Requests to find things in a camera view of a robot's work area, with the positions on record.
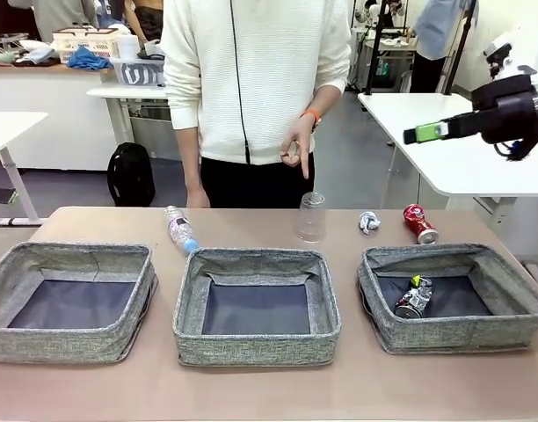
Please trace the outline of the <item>person's right hand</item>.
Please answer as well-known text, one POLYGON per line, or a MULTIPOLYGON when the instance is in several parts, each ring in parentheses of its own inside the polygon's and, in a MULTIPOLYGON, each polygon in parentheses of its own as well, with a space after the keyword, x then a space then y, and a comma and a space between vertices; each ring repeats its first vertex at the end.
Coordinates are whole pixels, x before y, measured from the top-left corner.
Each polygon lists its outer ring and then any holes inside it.
POLYGON ((210 201, 202 186, 186 189, 187 208, 210 208, 210 201))

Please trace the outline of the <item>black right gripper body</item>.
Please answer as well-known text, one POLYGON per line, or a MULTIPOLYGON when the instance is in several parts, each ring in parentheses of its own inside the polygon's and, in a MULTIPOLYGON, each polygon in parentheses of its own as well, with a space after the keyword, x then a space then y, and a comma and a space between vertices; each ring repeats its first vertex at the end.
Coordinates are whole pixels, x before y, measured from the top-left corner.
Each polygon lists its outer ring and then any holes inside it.
POLYGON ((473 90, 472 107, 480 115, 483 140, 496 144, 531 135, 538 117, 536 97, 529 75, 494 80, 473 90))

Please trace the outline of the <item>person's left hand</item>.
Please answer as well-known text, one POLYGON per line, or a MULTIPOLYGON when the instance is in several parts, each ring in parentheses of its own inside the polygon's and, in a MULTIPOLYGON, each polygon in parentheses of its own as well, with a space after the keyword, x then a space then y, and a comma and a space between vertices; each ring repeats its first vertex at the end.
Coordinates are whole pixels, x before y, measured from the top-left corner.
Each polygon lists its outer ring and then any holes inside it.
POLYGON ((309 178, 310 138, 315 123, 312 113, 303 114, 291 127, 280 149, 281 161, 290 167, 300 165, 305 179, 309 178))

